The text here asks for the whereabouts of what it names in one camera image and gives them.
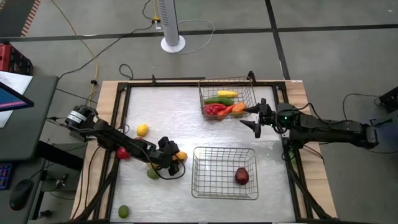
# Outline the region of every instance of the metal wire basket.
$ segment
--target metal wire basket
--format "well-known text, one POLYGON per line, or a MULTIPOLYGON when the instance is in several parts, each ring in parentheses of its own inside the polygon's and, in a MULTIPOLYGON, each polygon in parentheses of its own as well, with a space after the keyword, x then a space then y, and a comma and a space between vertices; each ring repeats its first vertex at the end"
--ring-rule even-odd
MULTIPOLYGON (((230 90, 238 93, 238 96, 231 98, 234 103, 244 103, 247 107, 256 105, 256 97, 252 86, 252 80, 249 77, 234 77, 234 78, 215 78, 199 81, 199 96, 201 113, 206 120, 215 119, 217 115, 208 115, 205 113, 204 100, 210 97, 216 97, 218 90, 230 90)), ((249 113, 240 115, 229 114, 228 118, 242 118, 248 117, 249 113)))
POLYGON ((196 147, 193 152, 192 196, 255 200, 259 196, 257 185, 256 153, 253 149, 196 147), (244 167, 249 182, 235 182, 236 170, 244 167))

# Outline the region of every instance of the red box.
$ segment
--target red box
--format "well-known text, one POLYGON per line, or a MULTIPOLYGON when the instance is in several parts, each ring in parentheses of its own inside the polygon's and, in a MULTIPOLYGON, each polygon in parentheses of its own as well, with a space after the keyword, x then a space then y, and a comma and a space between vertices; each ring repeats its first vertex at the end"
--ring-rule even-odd
POLYGON ((12 45, 0 44, 0 71, 33 75, 33 65, 12 45))

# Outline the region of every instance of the floor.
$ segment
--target floor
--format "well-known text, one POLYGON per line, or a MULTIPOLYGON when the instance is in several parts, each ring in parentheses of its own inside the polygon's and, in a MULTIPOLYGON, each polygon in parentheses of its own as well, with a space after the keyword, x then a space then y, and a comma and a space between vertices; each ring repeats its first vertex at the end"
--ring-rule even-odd
MULTIPOLYGON (((141 14, 145 0, 57 2, 80 35, 111 37, 149 25, 141 14)), ((343 118, 341 103, 348 93, 382 95, 398 84, 398 2, 395 0, 175 0, 175 3, 178 20, 208 19, 217 29, 235 32, 215 34, 208 46, 189 55, 163 52, 161 37, 122 39, 98 58, 99 83, 125 79, 118 71, 122 63, 132 67, 134 78, 150 78, 152 74, 159 78, 236 77, 252 70, 259 79, 303 80, 308 100, 322 118, 328 119, 343 118), (384 24, 395 25, 392 29, 379 26, 384 24), (237 31, 248 28, 251 29, 248 34, 237 31)), ((153 15, 152 5, 149 6, 146 14, 153 15)), ((180 26, 180 30, 202 29, 211 27, 199 22, 180 26)), ((90 54, 78 40, 35 41, 38 40, 35 37, 71 35, 68 24, 51 1, 42 0, 27 35, 30 41, 18 40, 12 44, 32 60, 35 75, 60 76, 82 66, 90 54)), ((197 49, 208 38, 209 35, 187 35, 186 50, 197 49)), ((99 52, 112 41, 90 39, 86 43, 93 52, 99 52)), ((90 64, 62 78, 58 87, 87 97, 94 72, 95 66, 90 64)), ((82 103, 84 100, 58 91, 49 115, 64 117, 82 103)), ((381 112, 373 104, 373 98, 353 96, 347 101, 346 113, 349 119, 367 122, 381 112)), ((383 142, 376 150, 397 150, 398 133, 394 128, 385 126, 378 130, 383 142)), ((77 142, 68 131, 49 123, 42 139, 54 143, 77 142)), ((347 144, 324 145, 322 154, 339 218, 396 222, 398 154, 374 154, 347 144)))

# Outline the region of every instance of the keyboard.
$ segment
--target keyboard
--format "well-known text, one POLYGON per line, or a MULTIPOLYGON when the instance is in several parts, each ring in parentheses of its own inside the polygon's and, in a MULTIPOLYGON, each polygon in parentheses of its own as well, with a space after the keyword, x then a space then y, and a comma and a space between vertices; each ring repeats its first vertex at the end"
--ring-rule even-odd
POLYGON ((11 182, 11 163, 0 163, 0 190, 7 190, 11 182))

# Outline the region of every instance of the computer mouse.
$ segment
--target computer mouse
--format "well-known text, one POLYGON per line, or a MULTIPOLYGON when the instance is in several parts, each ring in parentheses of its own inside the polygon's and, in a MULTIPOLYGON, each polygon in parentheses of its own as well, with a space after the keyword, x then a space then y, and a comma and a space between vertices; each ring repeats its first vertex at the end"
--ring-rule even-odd
POLYGON ((10 207, 13 210, 21 210, 29 198, 33 188, 33 181, 26 179, 21 180, 12 190, 10 196, 10 207))

